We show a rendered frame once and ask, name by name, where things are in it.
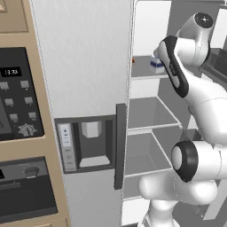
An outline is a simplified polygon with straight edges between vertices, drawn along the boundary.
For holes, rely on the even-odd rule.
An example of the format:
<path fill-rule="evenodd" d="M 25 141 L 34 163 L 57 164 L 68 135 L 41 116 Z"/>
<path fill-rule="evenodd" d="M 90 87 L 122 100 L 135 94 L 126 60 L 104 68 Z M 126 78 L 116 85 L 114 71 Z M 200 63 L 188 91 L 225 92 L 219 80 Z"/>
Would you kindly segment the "beige cupboard door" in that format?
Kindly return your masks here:
<path fill-rule="evenodd" d="M 27 32 L 22 0 L 0 0 L 0 34 Z"/>

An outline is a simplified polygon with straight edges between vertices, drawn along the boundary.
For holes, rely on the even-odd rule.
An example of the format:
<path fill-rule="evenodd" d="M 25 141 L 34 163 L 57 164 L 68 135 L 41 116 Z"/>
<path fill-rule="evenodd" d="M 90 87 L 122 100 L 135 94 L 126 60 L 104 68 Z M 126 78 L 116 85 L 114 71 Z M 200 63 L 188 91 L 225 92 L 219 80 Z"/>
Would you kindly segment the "glass fridge shelf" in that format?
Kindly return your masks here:
<path fill-rule="evenodd" d="M 155 135 L 151 133 L 129 135 L 125 162 L 125 176 L 141 176 L 157 170 L 171 168 Z"/>
<path fill-rule="evenodd" d="M 142 79 L 160 79 L 167 78 L 166 71 L 162 74 L 155 74 L 151 70 L 151 57 L 150 56 L 136 56 L 133 57 L 135 63 L 131 65 L 131 79 L 142 80 Z"/>
<path fill-rule="evenodd" d="M 129 101 L 128 131 L 183 127 L 159 97 L 133 98 Z"/>

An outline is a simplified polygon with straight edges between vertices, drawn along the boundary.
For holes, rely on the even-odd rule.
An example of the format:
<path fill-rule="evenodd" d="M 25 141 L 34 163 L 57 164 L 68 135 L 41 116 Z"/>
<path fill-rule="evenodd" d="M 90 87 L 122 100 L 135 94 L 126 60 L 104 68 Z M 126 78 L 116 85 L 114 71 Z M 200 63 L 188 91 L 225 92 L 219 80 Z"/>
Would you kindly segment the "white and blue milk carton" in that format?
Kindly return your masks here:
<path fill-rule="evenodd" d="M 158 56 L 158 50 L 155 49 L 153 51 L 153 55 L 151 56 L 151 70 L 155 73 L 155 74 L 162 74 L 165 72 L 165 67 L 164 65 L 161 63 L 159 56 Z"/>

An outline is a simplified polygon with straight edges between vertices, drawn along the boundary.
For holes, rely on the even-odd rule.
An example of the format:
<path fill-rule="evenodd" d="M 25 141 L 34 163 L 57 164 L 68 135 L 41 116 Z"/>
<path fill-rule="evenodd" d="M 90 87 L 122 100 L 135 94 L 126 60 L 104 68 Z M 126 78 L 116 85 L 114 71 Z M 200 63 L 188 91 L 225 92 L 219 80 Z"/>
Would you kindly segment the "silver fridge door with dispenser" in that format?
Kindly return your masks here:
<path fill-rule="evenodd" d="M 116 105 L 129 95 L 133 0 L 29 0 L 72 227 L 121 227 Z"/>

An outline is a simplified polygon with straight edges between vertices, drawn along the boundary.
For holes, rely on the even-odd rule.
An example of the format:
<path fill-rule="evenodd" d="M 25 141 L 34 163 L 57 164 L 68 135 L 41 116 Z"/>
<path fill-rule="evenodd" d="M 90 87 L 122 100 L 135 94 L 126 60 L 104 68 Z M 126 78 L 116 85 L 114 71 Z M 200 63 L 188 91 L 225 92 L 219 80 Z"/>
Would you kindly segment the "beige cabinet housing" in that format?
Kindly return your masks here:
<path fill-rule="evenodd" d="M 26 48 L 35 86 L 37 103 L 43 122 L 44 135 L 42 137 L 0 141 L 0 161 L 43 156 L 49 171 L 58 213 L 14 221 L 11 223 L 0 223 L 0 227 L 71 227 L 30 3 L 28 0 L 22 1 L 24 4 L 28 31 L 24 33 L 0 34 L 0 48 Z"/>

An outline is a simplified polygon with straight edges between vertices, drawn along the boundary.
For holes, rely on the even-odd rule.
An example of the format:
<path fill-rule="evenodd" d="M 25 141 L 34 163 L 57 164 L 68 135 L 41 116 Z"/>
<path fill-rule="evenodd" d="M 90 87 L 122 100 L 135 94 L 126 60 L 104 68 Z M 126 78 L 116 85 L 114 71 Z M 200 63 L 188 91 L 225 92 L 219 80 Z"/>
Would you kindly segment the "black oven with knob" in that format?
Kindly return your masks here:
<path fill-rule="evenodd" d="M 0 161 L 0 223 L 57 213 L 43 156 Z"/>

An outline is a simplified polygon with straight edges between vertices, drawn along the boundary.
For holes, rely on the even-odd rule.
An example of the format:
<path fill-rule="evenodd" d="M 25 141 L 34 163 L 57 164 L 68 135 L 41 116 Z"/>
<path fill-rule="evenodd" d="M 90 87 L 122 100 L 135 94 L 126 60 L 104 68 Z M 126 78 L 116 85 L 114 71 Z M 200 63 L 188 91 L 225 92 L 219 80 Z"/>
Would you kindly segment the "black oven with display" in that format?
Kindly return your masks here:
<path fill-rule="evenodd" d="M 27 50 L 0 48 L 0 141 L 43 135 Z"/>

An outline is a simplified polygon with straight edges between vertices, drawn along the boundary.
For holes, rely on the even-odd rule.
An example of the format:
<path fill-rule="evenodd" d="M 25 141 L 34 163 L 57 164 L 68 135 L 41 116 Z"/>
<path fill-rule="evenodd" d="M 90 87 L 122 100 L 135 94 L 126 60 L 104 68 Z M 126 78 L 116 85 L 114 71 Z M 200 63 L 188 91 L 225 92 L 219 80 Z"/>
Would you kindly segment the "white fridge body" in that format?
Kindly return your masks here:
<path fill-rule="evenodd" d="M 221 83 L 214 80 L 211 74 L 205 71 L 212 57 L 211 38 L 215 28 L 215 21 L 221 4 L 227 0 L 139 0 L 136 3 L 133 24 L 132 58 L 136 56 L 152 56 L 160 42 L 169 35 L 176 35 L 183 24 L 195 13 L 204 12 L 214 22 L 209 35 L 210 51 L 206 62 L 200 67 L 188 66 L 186 69 L 193 75 L 207 81 Z M 130 98 L 159 97 L 174 116 L 182 123 L 182 128 L 167 127 L 159 129 L 141 129 L 128 131 L 129 135 L 153 133 L 160 143 L 164 153 L 170 161 L 171 168 L 157 170 L 141 176 L 126 177 L 124 174 L 123 189 L 123 227 L 137 227 L 145 217 L 150 201 L 144 199 L 139 192 L 138 182 L 142 176 L 170 171 L 171 152 L 175 144 L 181 141 L 201 141 L 202 135 L 187 103 L 179 97 L 169 79 L 131 79 Z M 216 220 L 205 221 L 204 215 L 209 205 L 190 205 L 179 202 L 172 212 L 173 219 L 180 227 L 227 227 L 221 226 Z"/>

